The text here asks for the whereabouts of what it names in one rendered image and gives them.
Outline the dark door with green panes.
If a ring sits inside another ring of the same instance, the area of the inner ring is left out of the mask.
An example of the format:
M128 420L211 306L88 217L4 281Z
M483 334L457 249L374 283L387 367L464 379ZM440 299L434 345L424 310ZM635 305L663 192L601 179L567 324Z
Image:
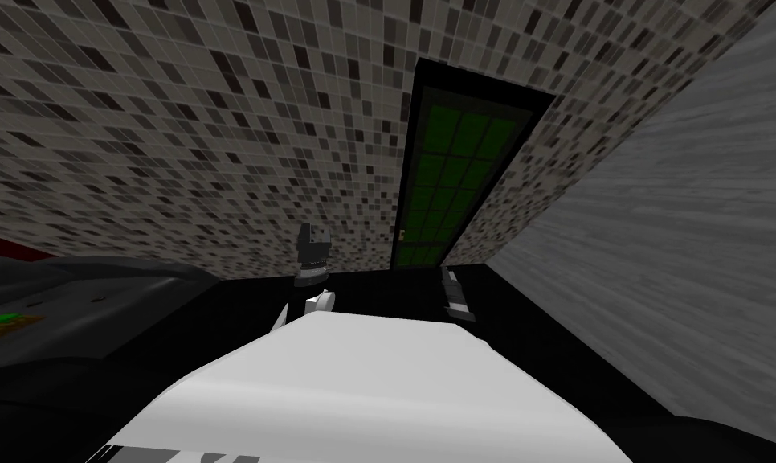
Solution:
M391 269L443 265L555 99L513 82L418 60ZM402 229L406 235L399 241Z

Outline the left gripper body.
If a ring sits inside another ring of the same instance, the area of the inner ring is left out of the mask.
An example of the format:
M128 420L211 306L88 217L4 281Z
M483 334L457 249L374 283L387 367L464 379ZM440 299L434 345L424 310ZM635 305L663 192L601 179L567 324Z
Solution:
M297 237L298 260L327 260L331 246L329 229L319 235L313 235L312 225L304 223L300 226Z

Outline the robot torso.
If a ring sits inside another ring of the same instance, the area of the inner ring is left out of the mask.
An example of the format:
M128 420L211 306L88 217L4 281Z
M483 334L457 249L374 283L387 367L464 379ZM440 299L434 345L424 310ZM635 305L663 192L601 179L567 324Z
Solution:
M189 373L111 444L259 463L631 463L460 326L321 311Z

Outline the dark grey counter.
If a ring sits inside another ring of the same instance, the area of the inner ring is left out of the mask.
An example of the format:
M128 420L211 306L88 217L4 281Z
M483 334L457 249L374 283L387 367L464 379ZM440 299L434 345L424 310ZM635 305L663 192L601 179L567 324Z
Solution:
M219 282L191 264L75 256L0 256L0 367L101 359Z

